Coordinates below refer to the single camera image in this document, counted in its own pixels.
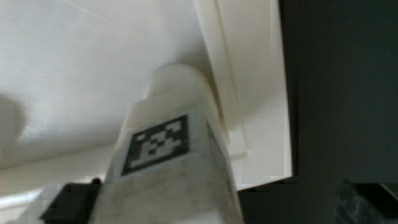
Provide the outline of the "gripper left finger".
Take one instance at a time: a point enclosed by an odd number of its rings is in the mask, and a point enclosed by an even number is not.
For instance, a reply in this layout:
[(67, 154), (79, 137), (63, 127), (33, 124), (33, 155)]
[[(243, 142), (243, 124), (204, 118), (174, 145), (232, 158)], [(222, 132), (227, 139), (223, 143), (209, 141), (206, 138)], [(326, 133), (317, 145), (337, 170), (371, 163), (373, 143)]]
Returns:
[(88, 224), (101, 186), (99, 178), (94, 178), (88, 183), (63, 185), (38, 216), (44, 224)]

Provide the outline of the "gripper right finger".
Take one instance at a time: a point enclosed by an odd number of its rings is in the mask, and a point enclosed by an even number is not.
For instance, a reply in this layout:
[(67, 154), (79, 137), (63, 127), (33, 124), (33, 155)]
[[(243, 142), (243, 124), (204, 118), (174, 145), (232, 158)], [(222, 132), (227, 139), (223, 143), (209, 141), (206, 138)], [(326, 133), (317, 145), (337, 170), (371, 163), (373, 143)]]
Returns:
[(398, 224), (398, 183), (353, 183), (337, 187), (333, 224)]

